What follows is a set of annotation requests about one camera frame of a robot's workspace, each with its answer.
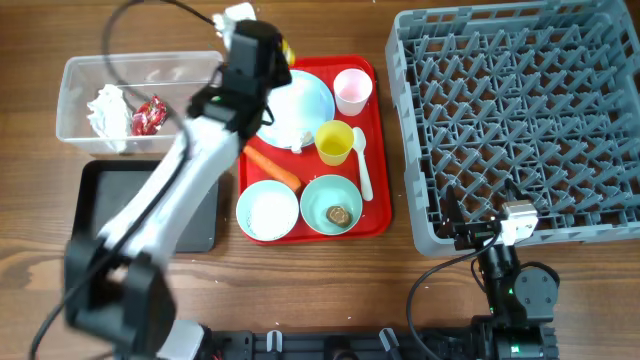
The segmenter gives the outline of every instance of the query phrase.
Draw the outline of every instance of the white bowl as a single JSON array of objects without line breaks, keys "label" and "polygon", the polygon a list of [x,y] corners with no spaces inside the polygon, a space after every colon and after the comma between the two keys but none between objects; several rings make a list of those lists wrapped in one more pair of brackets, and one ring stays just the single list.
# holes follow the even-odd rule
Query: white bowl
[{"label": "white bowl", "polygon": [[273,241],[287,235],[298,221],[300,206],[296,194],[285,184],[259,181],[238,199],[236,220],[245,234],[259,241]]}]

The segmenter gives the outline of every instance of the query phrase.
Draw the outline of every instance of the red wrapper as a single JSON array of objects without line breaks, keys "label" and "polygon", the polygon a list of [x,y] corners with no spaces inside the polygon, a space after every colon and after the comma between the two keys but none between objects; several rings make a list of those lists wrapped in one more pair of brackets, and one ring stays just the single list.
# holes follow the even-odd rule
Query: red wrapper
[{"label": "red wrapper", "polygon": [[133,114],[134,136],[138,135],[154,135],[160,130],[162,124],[167,118],[167,105],[157,96],[151,98],[151,101],[145,103]]}]

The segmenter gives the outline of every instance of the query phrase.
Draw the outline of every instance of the white spoon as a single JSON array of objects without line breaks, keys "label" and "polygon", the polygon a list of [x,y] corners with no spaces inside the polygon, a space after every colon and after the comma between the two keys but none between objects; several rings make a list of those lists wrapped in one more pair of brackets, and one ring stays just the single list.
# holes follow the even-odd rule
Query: white spoon
[{"label": "white spoon", "polygon": [[364,161],[364,148],[367,146],[367,139],[364,137],[362,129],[353,128],[353,150],[358,154],[358,165],[360,167],[360,187],[362,190],[362,199],[365,201],[373,200],[373,189],[371,188],[371,179],[367,170],[367,163]]}]

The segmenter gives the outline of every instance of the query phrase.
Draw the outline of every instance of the wooden table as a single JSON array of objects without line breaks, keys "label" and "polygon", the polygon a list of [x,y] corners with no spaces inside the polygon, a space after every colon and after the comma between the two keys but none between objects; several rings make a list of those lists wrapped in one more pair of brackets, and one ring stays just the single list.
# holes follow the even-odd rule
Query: wooden table
[{"label": "wooden table", "polygon": [[[392,108],[384,46],[401,10],[489,1],[254,1],[298,56],[360,54],[378,73],[394,219],[375,239],[258,247],[233,217],[235,170],[222,181],[218,244],[180,255],[170,268],[179,317],[213,329],[265,331],[406,329],[409,288],[443,259],[413,246],[403,183],[400,127]],[[60,298],[61,259],[80,172],[91,156],[54,136],[65,62],[99,54],[102,26],[119,0],[4,0],[0,5],[0,359],[22,359]],[[231,2],[189,1],[205,14]],[[632,14],[640,6],[631,2]],[[214,31],[171,6],[148,5],[118,24],[113,51],[220,49]],[[640,353],[640,242],[554,245],[519,251],[562,276],[556,320],[563,359],[631,359]],[[419,325],[462,326],[488,312],[468,263],[420,289]],[[105,348],[57,321],[41,359],[81,359]]]}]

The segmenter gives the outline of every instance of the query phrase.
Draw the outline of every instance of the cup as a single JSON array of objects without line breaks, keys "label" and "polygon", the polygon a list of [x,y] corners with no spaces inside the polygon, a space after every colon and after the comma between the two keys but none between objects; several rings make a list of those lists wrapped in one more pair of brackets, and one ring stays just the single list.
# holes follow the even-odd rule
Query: cup
[{"label": "cup", "polygon": [[353,147],[351,126],[339,120],[322,124],[316,132],[316,148],[323,163],[329,166],[342,164]]},{"label": "cup", "polygon": [[338,111],[347,116],[360,114],[373,91],[369,75],[360,69],[343,70],[333,80]]}]

